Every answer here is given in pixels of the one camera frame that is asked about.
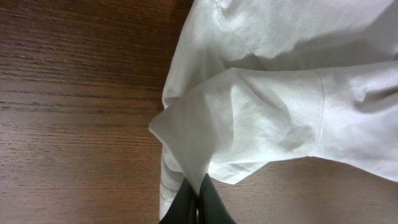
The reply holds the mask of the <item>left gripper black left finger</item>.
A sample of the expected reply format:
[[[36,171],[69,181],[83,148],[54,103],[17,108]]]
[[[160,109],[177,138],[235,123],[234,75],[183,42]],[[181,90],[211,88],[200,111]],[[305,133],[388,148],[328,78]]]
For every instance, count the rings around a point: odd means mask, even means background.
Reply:
[[[197,195],[187,179],[184,179],[168,212],[159,224],[196,224]]]

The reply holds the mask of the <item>white t-shirt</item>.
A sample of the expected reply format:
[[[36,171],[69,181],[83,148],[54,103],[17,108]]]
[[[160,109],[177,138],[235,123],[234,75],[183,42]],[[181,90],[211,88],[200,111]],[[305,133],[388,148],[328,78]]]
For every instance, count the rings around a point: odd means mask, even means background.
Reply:
[[[397,180],[397,2],[194,1],[149,125],[160,211],[187,179],[301,157]]]

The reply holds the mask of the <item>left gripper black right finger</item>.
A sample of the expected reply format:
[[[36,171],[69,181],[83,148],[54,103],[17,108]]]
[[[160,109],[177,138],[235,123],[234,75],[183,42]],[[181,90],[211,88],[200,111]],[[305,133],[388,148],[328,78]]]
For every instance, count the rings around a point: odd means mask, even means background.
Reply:
[[[198,205],[199,224],[236,224],[208,174],[200,186]]]

